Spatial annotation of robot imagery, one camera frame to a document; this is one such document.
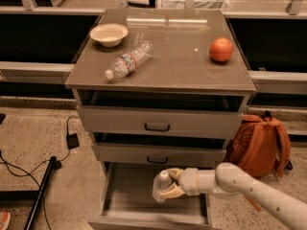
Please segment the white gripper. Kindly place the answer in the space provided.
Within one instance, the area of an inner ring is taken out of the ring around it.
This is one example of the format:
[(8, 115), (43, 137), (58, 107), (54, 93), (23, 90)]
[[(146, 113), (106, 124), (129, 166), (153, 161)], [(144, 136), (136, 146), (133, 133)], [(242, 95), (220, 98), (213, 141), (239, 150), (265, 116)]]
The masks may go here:
[(174, 179), (178, 180), (178, 184), (173, 183), (169, 188), (159, 192), (159, 196), (165, 199), (178, 198), (187, 194), (188, 196), (198, 196), (200, 191), (198, 189), (198, 169), (187, 168), (185, 170), (180, 168), (167, 169), (168, 174)]

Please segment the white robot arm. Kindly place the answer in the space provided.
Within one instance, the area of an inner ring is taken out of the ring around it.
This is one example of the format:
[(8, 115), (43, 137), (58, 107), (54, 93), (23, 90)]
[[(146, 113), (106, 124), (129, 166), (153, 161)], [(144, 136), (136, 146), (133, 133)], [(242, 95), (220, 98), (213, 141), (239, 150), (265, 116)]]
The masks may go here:
[(221, 198), (247, 196), (291, 230), (307, 230), (305, 202), (253, 178), (231, 163), (221, 163), (215, 170), (166, 169), (153, 181), (153, 198), (157, 202), (200, 194)]

